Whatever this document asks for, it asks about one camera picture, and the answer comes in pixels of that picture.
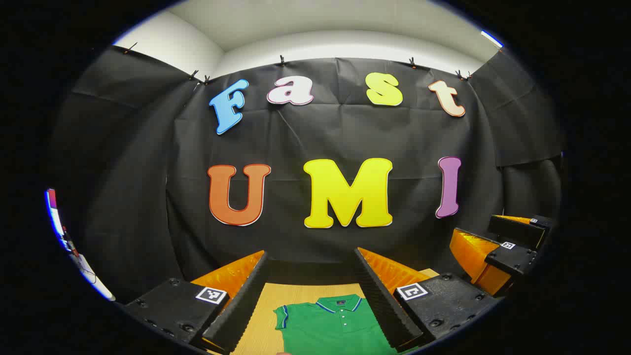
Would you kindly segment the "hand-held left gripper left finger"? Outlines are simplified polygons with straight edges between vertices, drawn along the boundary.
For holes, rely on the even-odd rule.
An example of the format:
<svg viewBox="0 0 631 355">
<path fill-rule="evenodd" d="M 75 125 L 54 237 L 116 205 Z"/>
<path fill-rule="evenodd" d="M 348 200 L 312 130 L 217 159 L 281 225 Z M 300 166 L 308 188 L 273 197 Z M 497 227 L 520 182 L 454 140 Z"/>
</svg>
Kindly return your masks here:
<svg viewBox="0 0 631 355">
<path fill-rule="evenodd" d="M 191 282 L 172 277 L 124 308 L 178 341 L 228 355 L 249 324 L 268 271 L 268 254 L 255 252 Z"/>
</svg>

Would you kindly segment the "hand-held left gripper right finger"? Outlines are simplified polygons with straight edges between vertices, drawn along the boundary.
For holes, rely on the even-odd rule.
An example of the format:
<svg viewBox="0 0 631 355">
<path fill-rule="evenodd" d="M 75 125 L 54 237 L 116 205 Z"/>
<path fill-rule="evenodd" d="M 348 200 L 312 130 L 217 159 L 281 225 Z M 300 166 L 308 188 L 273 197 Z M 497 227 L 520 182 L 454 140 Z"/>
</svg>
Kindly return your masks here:
<svg viewBox="0 0 631 355">
<path fill-rule="evenodd" d="M 399 352 L 455 333 L 500 301 L 453 273 L 428 277 L 363 248 L 354 250 L 353 268 L 388 343 Z"/>
</svg>

